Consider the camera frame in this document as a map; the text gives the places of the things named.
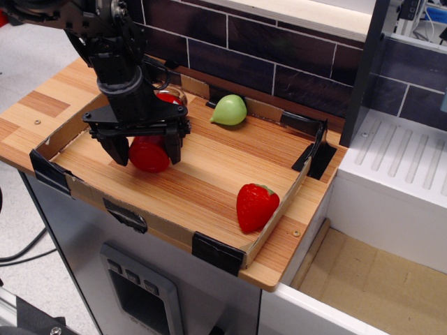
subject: black cable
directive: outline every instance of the black cable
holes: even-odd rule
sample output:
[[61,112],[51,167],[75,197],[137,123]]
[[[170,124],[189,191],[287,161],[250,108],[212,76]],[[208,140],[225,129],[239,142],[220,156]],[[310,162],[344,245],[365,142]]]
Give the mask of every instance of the black cable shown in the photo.
[[43,256],[54,253],[55,251],[56,251],[56,249],[52,249],[50,251],[47,251],[46,253],[41,253],[40,255],[36,255],[36,256],[30,257],[30,258],[25,258],[24,260],[18,260],[17,262],[12,262],[12,263],[0,264],[0,267],[9,267],[10,265],[17,265],[17,264],[29,262],[30,260],[36,260],[37,258],[41,258]]
[[160,61],[158,61],[157,59],[153,59],[149,56],[147,56],[146,54],[143,57],[143,61],[146,63],[146,65],[151,66],[153,68],[158,68],[159,70],[162,70],[165,73],[166,79],[164,84],[162,84],[160,87],[156,87],[154,86],[149,80],[148,78],[144,78],[145,81],[152,87],[153,90],[156,91],[160,91],[162,89],[165,89],[166,87],[168,87],[169,83],[170,83],[170,72],[169,69],[163,65],[163,63],[161,63]]
[[31,241],[30,244],[25,246],[20,252],[16,253],[15,255],[9,256],[9,257],[3,257],[0,258],[0,263],[10,262],[11,260],[16,260],[19,257],[22,257],[25,253],[27,253],[47,232],[46,228],[43,228],[41,232]]

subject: metal panel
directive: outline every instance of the metal panel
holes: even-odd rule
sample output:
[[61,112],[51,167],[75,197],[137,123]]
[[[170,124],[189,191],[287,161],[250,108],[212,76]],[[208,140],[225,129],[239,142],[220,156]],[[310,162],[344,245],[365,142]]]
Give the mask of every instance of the metal panel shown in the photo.
[[371,107],[383,54],[390,35],[394,32],[400,4],[400,0],[378,0],[374,7],[340,140],[340,144],[345,147],[352,143]]
[[101,263],[104,244],[131,255],[177,287],[185,334],[256,334],[261,290],[112,215],[26,176],[50,234],[102,334],[156,334],[125,313]]

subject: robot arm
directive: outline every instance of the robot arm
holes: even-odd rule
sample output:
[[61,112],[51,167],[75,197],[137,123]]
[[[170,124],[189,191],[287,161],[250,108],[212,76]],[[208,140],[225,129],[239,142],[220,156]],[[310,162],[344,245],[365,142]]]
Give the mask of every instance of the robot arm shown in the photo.
[[122,0],[0,0],[16,19],[63,29],[73,47],[95,70],[110,105],[86,113],[90,133],[119,164],[127,165],[127,137],[162,135],[173,164],[191,131],[184,106],[158,99],[144,55],[146,40]]

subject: white cabinet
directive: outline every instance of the white cabinet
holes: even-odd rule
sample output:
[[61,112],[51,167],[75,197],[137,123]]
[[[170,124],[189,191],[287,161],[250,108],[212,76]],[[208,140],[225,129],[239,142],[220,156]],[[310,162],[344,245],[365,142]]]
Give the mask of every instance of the white cabinet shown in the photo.
[[312,0],[356,12],[372,14],[376,0]]
[[[447,195],[443,191],[447,146],[439,145],[447,141],[447,134],[375,111],[369,112],[358,134],[318,217],[326,215],[331,220],[337,230],[331,236],[346,236],[366,250],[362,255],[370,257],[349,255],[352,262],[343,270],[339,263],[346,258],[340,250],[357,251],[332,245],[333,254],[330,249],[323,252],[328,244],[336,244],[327,234],[306,279],[307,287],[332,290],[322,293],[321,301],[332,299],[332,306],[341,306],[341,300],[346,300],[340,310],[353,311],[351,315],[369,322],[306,295],[304,284],[302,292],[288,285],[290,273],[309,249],[305,239],[284,283],[273,293],[263,292],[259,335],[447,334]],[[427,178],[433,180],[429,188]],[[310,232],[319,229],[319,218],[312,222]],[[326,264],[318,257],[328,258]],[[330,258],[337,260],[330,263]],[[363,272],[344,276],[357,262],[365,264],[359,265]],[[325,274],[311,276],[311,271]],[[317,283],[320,278],[326,282]],[[397,322],[394,315],[400,318]]]

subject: cardboard tray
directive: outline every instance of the cardboard tray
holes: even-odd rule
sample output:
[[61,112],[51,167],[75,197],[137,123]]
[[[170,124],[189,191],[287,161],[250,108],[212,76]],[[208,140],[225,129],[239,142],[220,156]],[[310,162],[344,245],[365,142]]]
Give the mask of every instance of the cardboard tray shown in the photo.
[[[182,83],[191,81],[182,76]],[[93,71],[77,61],[6,111],[0,117],[2,160],[34,172],[72,198],[108,211],[117,224],[141,224],[148,233],[273,291],[346,148],[338,147],[320,180],[306,177],[308,165],[301,174],[291,166],[312,143],[310,137],[253,116],[236,127],[211,124],[213,109],[206,107],[205,99],[189,94],[192,132],[184,139],[182,161],[161,174],[148,174],[131,163],[116,164],[91,139],[81,116],[106,104],[95,90]],[[246,102],[249,112],[269,110],[266,104]],[[48,116],[56,107],[58,114]],[[38,126],[37,118],[42,120]],[[328,133],[332,146],[337,147],[338,140],[339,134]],[[27,148],[35,148],[31,168]],[[269,186],[283,204],[264,230],[244,234],[235,204],[240,188],[250,183]]]

